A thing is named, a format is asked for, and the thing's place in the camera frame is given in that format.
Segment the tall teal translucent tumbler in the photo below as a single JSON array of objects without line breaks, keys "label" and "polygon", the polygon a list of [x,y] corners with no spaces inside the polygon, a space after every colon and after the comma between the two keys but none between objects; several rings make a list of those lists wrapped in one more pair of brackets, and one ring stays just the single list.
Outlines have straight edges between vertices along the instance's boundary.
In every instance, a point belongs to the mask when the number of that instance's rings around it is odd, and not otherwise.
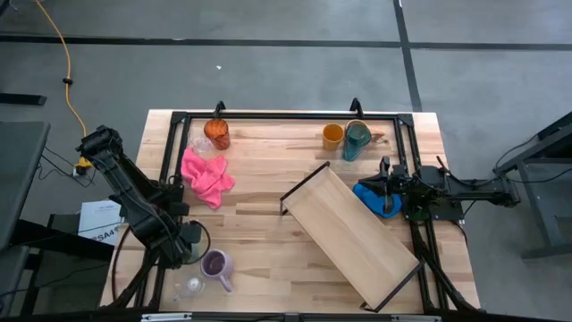
[{"label": "tall teal translucent tumbler", "polygon": [[344,135],[342,157],[346,161],[357,159],[372,138],[367,125],[359,120],[348,122],[345,126]]}]

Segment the white printed box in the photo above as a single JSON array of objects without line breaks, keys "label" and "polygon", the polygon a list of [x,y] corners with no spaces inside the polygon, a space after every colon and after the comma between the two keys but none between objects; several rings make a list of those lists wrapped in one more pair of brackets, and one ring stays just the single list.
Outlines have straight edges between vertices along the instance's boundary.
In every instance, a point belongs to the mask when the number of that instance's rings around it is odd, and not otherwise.
[{"label": "white printed box", "polygon": [[111,200],[84,202],[78,235],[114,246],[122,223],[120,211],[121,206]]}]

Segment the black metal stand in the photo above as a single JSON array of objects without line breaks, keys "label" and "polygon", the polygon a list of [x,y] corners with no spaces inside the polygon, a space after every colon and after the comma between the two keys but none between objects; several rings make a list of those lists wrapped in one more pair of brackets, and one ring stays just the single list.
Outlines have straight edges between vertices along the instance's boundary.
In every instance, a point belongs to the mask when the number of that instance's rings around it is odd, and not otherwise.
[{"label": "black metal stand", "polygon": [[518,172],[541,232],[543,246],[522,254],[523,259],[572,255],[572,237],[560,226],[572,224],[572,112],[519,145],[526,149],[508,161],[498,160],[497,175]]}]

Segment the wooden tray with black frame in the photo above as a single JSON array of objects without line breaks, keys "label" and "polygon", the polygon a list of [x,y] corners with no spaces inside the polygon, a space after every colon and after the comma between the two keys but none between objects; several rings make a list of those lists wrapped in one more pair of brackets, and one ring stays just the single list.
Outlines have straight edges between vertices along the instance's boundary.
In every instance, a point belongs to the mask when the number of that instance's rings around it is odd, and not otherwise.
[{"label": "wooden tray with black frame", "polygon": [[354,194],[328,162],[280,197],[292,215],[363,298],[378,312],[422,262]]}]

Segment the black furniture frame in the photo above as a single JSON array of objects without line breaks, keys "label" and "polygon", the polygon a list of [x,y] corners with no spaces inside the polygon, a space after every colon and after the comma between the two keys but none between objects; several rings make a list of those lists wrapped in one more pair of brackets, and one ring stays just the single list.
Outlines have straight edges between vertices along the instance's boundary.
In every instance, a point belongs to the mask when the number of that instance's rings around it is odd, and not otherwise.
[{"label": "black furniture frame", "polygon": [[108,262],[113,247],[78,233],[63,232],[15,217],[0,218],[0,317],[10,313],[19,292],[17,286],[26,270],[31,272],[31,277],[28,288],[23,291],[21,313],[33,313],[40,290],[35,282],[46,250]]}]

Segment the orange-red faceted tumbler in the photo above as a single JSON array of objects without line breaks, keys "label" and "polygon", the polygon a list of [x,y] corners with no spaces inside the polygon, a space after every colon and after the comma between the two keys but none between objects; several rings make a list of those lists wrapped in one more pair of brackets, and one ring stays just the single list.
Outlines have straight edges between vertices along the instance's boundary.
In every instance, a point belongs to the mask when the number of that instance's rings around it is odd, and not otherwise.
[{"label": "orange-red faceted tumbler", "polygon": [[205,124],[204,134],[219,150],[225,150],[231,145],[229,126],[223,119],[209,120]]}]

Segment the yellow-orange cup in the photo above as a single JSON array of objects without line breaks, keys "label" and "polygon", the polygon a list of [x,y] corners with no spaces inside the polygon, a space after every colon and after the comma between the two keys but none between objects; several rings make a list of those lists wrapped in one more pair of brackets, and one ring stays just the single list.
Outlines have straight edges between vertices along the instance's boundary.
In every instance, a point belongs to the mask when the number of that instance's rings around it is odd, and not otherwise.
[{"label": "yellow-orange cup", "polygon": [[344,129],[336,123],[328,123],[323,128],[323,149],[336,150],[344,139]]}]

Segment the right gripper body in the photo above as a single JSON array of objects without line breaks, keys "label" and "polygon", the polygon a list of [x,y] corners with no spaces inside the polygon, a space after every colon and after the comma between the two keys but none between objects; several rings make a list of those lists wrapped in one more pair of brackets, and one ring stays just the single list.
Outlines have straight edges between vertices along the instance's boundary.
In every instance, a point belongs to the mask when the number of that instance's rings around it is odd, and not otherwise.
[{"label": "right gripper body", "polygon": [[396,208],[392,195],[404,194],[409,188],[411,177],[405,165],[394,165],[390,168],[389,157],[382,158],[380,169],[383,180],[383,192],[385,195],[383,213],[390,214]]}]

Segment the small clear glass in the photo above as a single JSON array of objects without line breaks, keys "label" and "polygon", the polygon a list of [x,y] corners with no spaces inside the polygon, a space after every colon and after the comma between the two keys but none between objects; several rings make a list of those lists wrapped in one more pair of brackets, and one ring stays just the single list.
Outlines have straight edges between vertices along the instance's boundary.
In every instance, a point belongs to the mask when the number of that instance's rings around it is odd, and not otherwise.
[{"label": "small clear glass", "polygon": [[207,153],[214,149],[213,143],[207,137],[196,137],[192,139],[190,146],[198,155]]}]

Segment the grey desk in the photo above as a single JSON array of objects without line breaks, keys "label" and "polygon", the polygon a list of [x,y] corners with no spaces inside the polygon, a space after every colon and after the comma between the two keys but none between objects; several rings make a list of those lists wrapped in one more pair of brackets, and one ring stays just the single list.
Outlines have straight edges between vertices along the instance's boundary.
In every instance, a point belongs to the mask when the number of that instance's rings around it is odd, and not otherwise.
[{"label": "grey desk", "polygon": [[0,122],[0,250],[20,218],[49,130],[41,121]]}]

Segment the purple mug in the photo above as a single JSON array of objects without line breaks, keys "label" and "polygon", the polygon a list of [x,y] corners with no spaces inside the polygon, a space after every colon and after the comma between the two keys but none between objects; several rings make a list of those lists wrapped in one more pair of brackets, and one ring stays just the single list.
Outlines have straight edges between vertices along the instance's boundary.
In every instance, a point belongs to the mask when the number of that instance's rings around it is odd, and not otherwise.
[{"label": "purple mug", "polygon": [[222,250],[211,249],[200,261],[204,276],[218,280],[226,292],[232,292],[231,274],[234,271],[233,259]]}]

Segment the pink cloth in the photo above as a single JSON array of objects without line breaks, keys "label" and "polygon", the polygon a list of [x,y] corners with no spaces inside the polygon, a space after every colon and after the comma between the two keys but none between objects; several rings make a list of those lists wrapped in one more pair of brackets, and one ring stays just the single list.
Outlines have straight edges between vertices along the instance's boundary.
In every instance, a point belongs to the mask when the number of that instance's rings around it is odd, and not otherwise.
[{"label": "pink cloth", "polygon": [[181,176],[198,199],[211,209],[218,209],[223,193],[235,184],[235,179],[226,173],[227,165],[223,156],[205,160],[193,148],[186,148],[181,160]]}]

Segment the large clear glass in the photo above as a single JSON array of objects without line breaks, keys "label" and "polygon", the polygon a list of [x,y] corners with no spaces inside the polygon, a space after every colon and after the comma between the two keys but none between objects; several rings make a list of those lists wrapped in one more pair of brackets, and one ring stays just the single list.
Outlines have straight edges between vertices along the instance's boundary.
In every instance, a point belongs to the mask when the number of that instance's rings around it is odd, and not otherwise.
[{"label": "large clear glass", "polygon": [[201,275],[186,274],[176,280],[174,284],[174,301],[198,297],[206,288],[206,282]]}]

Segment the black floor strip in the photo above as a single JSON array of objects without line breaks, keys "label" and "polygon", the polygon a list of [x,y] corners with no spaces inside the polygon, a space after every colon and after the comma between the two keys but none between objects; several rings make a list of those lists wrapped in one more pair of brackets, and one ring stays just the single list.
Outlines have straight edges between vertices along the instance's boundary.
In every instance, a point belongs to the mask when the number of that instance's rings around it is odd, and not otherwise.
[{"label": "black floor strip", "polygon": [[45,103],[46,97],[41,95],[0,93],[0,104],[43,106]]}]

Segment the silver metal bracket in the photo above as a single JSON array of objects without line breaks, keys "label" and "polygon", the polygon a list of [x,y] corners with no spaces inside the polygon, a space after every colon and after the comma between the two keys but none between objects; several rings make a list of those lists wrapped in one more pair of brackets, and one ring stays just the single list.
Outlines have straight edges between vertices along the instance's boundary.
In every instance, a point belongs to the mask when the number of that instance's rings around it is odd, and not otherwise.
[{"label": "silver metal bracket", "polygon": [[191,313],[154,313],[141,316],[140,322],[189,322],[192,320]]},{"label": "silver metal bracket", "polygon": [[391,315],[391,322],[442,322],[442,318],[438,316],[399,314]]}]

